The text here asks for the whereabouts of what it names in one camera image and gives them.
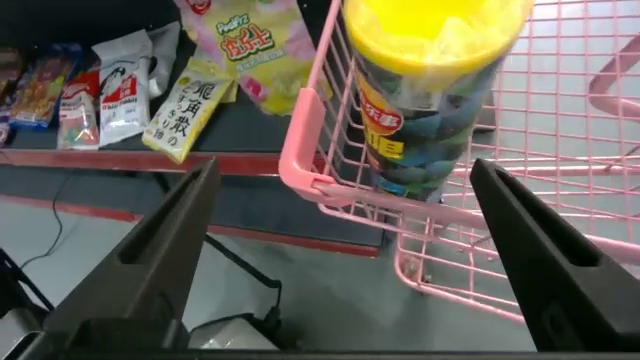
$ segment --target colorful packaging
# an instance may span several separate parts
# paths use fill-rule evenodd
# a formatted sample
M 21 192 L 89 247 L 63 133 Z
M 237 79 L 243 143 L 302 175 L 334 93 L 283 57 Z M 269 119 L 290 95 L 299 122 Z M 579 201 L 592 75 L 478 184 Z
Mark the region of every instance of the colorful packaging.
M 76 76 L 62 90 L 58 149 L 97 150 L 100 146 L 96 103 L 100 94 L 100 71 Z
M 94 45 L 100 57 L 100 147 L 140 134 L 149 124 L 151 40 L 144 30 Z
M 0 146 L 9 137 L 11 107 L 16 101 L 15 83 L 22 72 L 22 57 L 17 50 L 0 48 Z
M 232 82 L 217 65 L 189 59 L 142 142 L 182 163 Z
M 180 22 L 174 21 L 159 29 L 149 31 L 153 44 L 155 67 L 149 74 L 149 95 L 155 99 L 162 95 L 169 85 L 173 63 L 176 61 L 176 48 L 180 36 Z
M 251 100 L 269 114 L 292 112 L 315 57 L 296 0 L 174 1 L 191 38 Z
M 468 147 L 533 0 L 347 0 L 374 183 L 428 200 Z
M 193 57 L 196 59 L 200 59 L 200 60 L 204 60 L 204 61 L 208 61 L 216 64 L 216 62 L 213 60 L 211 55 L 209 55 L 209 53 L 206 52 L 200 45 L 196 46 L 196 51 L 193 53 Z M 227 90 L 227 93 L 224 95 L 222 100 L 220 100 L 220 103 L 221 104 L 234 103 L 236 102 L 237 97 L 238 97 L 238 83 L 234 81 L 233 84 L 231 84 L 231 86 L 229 87 L 229 90 Z
M 53 44 L 20 78 L 10 123 L 48 127 L 57 114 L 62 87 L 82 59 L 78 44 Z

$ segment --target cylindrical snack container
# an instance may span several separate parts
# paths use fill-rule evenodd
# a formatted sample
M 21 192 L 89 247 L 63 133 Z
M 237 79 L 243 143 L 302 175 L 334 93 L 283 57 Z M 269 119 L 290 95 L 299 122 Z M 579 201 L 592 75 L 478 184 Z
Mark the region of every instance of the cylindrical snack container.
M 475 119 L 533 0 L 346 0 L 374 184 L 427 200 Z

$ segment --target gray floor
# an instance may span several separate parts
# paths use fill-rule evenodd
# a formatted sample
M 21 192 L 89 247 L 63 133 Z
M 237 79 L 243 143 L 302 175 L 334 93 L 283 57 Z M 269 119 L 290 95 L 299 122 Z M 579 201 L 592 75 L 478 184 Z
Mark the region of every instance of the gray floor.
M 51 210 L 0 202 L 2 246 L 18 263 L 44 252 L 57 225 Z M 26 273 L 54 303 L 111 250 L 132 224 L 61 214 L 57 251 Z M 219 237 L 284 283 L 285 325 L 300 345 L 324 350 L 532 350 L 522 325 L 401 284 L 391 256 L 361 258 Z M 243 311 L 263 313 L 275 299 L 208 245 L 203 247 L 184 316 L 188 328 Z

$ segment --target pink wire basket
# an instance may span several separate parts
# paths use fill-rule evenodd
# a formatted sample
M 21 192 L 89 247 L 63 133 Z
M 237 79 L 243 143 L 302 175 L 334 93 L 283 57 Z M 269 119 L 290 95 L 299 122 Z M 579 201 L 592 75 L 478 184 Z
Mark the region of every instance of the pink wire basket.
M 288 186 L 327 215 L 396 232 L 408 286 L 523 322 L 468 179 L 489 159 L 640 276 L 639 1 L 537 1 L 439 202 L 371 186 L 342 16 L 333 0 L 280 158 Z

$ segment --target yellow lid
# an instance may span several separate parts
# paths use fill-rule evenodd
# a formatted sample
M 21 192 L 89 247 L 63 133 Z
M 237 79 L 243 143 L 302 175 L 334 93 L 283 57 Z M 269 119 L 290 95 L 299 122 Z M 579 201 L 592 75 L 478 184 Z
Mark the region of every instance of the yellow lid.
M 533 0 L 347 0 L 356 50 L 403 76 L 455 80 L 513 44 Z

